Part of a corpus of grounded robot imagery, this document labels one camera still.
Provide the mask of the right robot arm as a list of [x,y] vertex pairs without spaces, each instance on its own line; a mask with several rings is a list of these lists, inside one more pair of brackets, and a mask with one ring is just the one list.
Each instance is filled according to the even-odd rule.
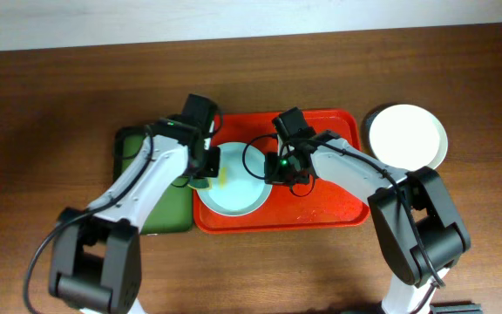
[[279,148],[265,161],[264,181],[292,188],[330,182],[370,208],[393,277],[378,313],[479,313],[476,304],[434,305],[444,276],[471,247],[468,230],[439,174],[392,167],[330,130],[318,133],[292,108],[273,118]]

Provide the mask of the red plastic tray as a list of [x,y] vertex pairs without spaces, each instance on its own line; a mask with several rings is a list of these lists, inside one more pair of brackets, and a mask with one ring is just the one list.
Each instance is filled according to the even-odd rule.
[[[226,114],[213,144],[248,143],[259,135],[273,133],[272,119],[277,115],[277,112]],[[370,213],[367,205],[327,181],[317,180],[314,188],[299,186],[294,191],[297,196],[289,188],[274,186],[263,205],[249,215],[238,217],[216,214],[194,192],[193,219],[208,234],[232,234],[351,227],[363,223]]]

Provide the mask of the black aluminium rail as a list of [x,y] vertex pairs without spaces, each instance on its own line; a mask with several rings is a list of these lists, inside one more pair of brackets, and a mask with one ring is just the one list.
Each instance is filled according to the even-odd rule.
[[480,304],[435,304],[430,306],[430,314],[483,314]]

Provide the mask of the light blue plate top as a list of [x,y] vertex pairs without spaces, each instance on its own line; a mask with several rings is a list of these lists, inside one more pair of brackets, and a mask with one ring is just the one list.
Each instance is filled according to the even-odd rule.
[[253,177],[242,162],[241,142],[219,145],[220,170],[216,178],[209,180],[209,187],[198,189],[201,202],[216,214],[237,217],[253,213],[269,198],[272,186],[263,179]]

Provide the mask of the green plastic tray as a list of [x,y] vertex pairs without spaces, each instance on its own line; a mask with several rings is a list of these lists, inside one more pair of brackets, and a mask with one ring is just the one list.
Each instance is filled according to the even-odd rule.
[[[144,139],[141,126],[126,126],[120,128],[114,136],[113,172],[116,181],[126,171]],[[142,235],[157,235],[166,233],[186,232],[193,226],[193,191],[189,186],[183,186],[187,180],[176,179],[170,185],[147,217],[141,231]]]

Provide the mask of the green yellow sponge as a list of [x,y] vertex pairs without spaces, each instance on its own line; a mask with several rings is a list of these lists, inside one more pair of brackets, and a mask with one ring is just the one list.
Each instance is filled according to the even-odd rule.
[[188,181],[187,185],[193,190],[208,190],[212,187],[212,182],[210,178],[193,177]]

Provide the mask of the white cream plate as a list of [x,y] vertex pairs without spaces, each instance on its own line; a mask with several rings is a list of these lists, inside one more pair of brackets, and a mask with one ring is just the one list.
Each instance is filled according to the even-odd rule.
[[437,168],[449,148],[442,122],[410,104],[381,106],[363,122],[366,146],[381,162],[406,170]]

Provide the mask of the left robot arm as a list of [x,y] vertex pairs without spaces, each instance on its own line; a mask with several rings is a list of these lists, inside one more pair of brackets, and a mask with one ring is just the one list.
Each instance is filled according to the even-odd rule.
[[180,177],[215,177],[211,139],[220,108],[191,94],[181,113],[143,128],[140,149],[120,177],[83,210],[65,209],[52,232],[49,293],[82,313],[140,313],[140,232]]

